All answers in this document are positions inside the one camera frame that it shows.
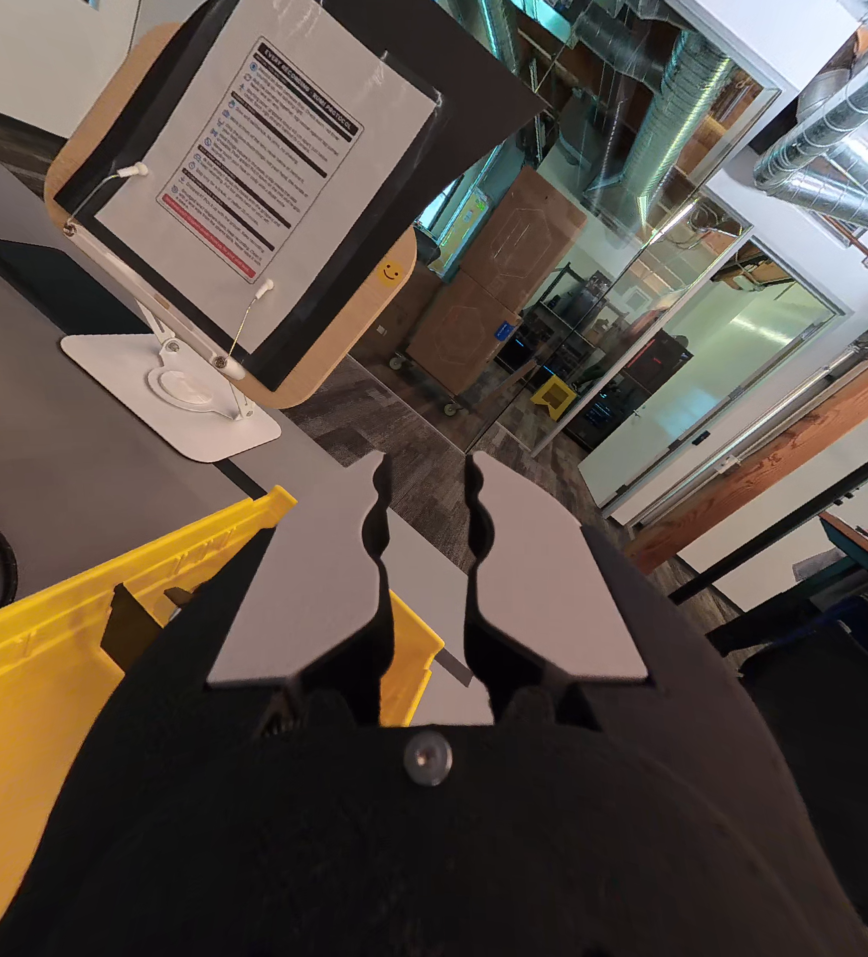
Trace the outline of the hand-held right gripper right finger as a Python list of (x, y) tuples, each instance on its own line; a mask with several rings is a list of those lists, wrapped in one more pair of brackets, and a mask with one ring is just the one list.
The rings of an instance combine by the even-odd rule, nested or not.
[(464, 656), (490, 698), (524, 687), (636, 685), (649, 672), (579, 520), (488, 453), (464, 463)]

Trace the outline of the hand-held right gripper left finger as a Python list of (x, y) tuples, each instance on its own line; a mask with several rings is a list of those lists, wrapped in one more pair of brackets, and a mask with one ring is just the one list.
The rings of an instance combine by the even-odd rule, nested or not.
[(338, 674), (356, 691), (379, 689), (395, 650), (383, 561), (391, 494), (391, 461), (371, 451), (279, 520), (210, 687), (300, 687)]

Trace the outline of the yellow plastic bin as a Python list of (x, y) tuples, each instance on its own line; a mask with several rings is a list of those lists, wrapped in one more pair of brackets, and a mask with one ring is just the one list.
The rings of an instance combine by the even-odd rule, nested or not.
[[(402, 756), (433, 634), (380, 687), (207, 683), (283, 491), (0, 611), (0, 955), (403, 955), (423, 829)], [(124, 584), (162, 626), (123, 673)]]

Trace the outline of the black bin divider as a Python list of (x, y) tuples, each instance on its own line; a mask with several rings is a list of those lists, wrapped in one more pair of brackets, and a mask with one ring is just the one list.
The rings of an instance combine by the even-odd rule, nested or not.
[(125, 585), (116, 585), (101, 638), (101, 651), (123, 673), (127, 673), (158, 639), (161, 632), (162, 626)]

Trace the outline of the yellow floor sign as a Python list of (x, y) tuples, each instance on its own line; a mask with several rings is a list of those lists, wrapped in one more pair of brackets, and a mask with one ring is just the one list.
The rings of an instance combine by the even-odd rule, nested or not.
[(560, 377), (553, 375), (531, 396), (531, 403), (544, 409), (550, 420), (558, 422), (577, 400), (578, 394)]

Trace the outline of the wooden ceiling beam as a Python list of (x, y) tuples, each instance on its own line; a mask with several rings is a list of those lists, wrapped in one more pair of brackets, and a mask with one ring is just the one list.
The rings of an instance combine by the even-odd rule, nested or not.
[(624, 553), (643, 573), (654, 571), (866, 420), (868, 360), (792, 425), (639, 532)]

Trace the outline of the white sign board stand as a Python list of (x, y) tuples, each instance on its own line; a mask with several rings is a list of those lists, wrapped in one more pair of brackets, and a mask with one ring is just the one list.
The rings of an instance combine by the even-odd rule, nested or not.
[(63, 353), (184, 458), (216, 463), (281, 437), (280, 424), (145, 305), (146, 333), (70, 335)]

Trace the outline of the wooden side desk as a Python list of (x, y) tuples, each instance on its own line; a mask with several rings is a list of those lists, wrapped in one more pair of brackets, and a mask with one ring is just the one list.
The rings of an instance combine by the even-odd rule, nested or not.
[(819, 513), (819, 520), (830, 544), (868, 571), (868, 535), (826, 511)]

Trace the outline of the stacked large cardboard boxes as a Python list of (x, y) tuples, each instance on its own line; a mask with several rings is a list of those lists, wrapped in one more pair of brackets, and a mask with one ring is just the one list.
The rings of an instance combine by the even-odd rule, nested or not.
[(435, 391), (432, 413), (468, 411), (467, 393), (523, 322), (528, 301), (587, 225), (586, 211), (525, 167), (437, 293), (404, 351)]

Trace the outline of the wooden instruction sign board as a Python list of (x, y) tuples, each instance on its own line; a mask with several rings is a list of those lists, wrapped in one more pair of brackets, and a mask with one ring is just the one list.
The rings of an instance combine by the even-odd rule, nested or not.
[[(305, 402), (416, 261), (449, 181), (546, 107), (436, 2), (204, 2), (53, 161), (62, 232), (256, 404)], [(403, 277), (383, 279), (400, 266)]]

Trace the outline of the foil-wrapped silver pipes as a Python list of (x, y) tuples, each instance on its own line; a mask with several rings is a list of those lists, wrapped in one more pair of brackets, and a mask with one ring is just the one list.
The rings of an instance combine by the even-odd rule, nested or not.
[[(868, 32), (868, 1), (842, 2)], [(753, 170), (761, 192), (845, 226), (868, 230), (868, 49), (854, 44), (799, 93), (797, 123)]]

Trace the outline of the spiral silver ventilation duct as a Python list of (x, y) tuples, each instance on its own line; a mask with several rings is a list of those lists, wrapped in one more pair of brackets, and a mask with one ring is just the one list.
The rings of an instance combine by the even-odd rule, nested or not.
[(518, 163), (547, 172), (591, 238), (642, 247), (675, 204), (666, 194), (683, 189), (683, 155), (713, 120), (735, 62), (668, 2), (440, 6), (545, 106), (453, 179), (424, 225), (446, 238), (476, 188), (496, 209)]

